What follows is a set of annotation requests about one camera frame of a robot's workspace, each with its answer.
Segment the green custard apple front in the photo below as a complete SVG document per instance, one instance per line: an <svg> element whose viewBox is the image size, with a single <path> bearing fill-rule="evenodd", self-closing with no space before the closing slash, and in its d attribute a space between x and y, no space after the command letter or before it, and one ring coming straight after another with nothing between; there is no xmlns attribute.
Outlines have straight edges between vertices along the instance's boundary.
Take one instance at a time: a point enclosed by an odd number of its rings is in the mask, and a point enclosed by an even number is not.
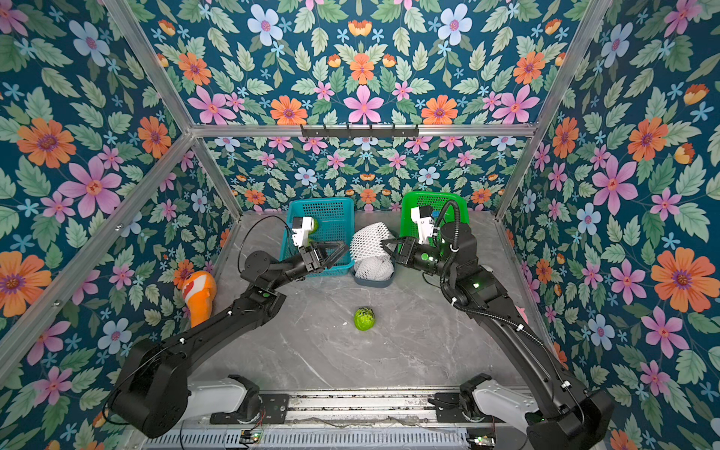
<svg viewBox="0 0 720 450"><path fill-rule="evenodd" d="M369 331L375 326L376 320L373 309L360 307L354 313L354 326L359 331Z"/></svg>

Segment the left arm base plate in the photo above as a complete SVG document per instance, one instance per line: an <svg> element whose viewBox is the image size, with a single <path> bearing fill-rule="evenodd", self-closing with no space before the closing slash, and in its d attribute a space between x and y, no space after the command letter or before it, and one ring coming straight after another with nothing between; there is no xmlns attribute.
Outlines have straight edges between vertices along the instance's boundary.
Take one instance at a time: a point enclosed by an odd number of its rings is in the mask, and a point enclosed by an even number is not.
<svg viewBox="0 0 720 450"><path fill-rule="evenodd" d="M288 394L252 394L234 412L212 414L212 425L279 425L285 422L289 412Z"/></svg>

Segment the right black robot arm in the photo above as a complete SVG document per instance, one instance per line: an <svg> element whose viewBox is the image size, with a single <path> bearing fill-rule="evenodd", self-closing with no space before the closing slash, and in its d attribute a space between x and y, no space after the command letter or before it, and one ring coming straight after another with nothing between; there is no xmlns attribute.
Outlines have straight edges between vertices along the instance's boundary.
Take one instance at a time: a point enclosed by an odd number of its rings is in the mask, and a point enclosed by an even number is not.
<svg viewBox="0 0 720 450"><path fill-rule="evenodd" d="M438 276L442 296L489 333L530 390L523 395L477 375L459 388L467 418L497 418L535 449L592 449L604 440L611 396L589 391L528 326L506 288L480 264L468 224L446 223L427 244L406 236L381 245L395 264Z"/></svg>

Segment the white foam net sleeve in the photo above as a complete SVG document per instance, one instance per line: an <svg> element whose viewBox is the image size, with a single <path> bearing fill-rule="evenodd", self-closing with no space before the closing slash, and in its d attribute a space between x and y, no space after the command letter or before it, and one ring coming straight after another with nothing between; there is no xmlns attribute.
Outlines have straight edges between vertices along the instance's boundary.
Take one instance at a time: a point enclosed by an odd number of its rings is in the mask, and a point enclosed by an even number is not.
<svg viewBox="0 0 720 450"><path fill-rule="evenodd" d="M394 239L395 236L382 222L367 225L352 237L350 255L355 263L360 263L368 258L379 258L389 260L390 256L384 250L382 242Z"/></svg>

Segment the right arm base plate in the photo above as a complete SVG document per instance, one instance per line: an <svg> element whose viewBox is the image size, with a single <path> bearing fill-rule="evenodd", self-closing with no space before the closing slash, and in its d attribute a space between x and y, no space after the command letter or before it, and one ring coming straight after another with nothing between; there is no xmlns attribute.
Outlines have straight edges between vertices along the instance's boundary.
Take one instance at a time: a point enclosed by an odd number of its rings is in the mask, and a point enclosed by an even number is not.
<svg viewBox="0 0 720 450"><path fill-rule="evenodd" d="M490 416L483 415L474 408L467 411L465 404L461 401L461 394L457 392L436 392L427 399L427 402L432 406L438 423L481 424L492 422Z"/></svg>

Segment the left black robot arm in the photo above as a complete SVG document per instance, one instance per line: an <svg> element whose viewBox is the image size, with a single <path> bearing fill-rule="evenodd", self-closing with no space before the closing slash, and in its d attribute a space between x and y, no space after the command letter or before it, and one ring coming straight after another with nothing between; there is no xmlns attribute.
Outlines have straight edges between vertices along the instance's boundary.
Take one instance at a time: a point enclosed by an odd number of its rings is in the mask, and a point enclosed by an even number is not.
<svg viewBox="0 0 720 450"><path fill-rule="evenodd" d="M348 251L348 244L337 241L310 243L283 261L262 250L251 253L240 272L249 286L230 307L186 332L132 347L107 400L109 410L149 438L163 435L189 411L195 369L276 317L286 299L279 288L322 273Z"/></svg>

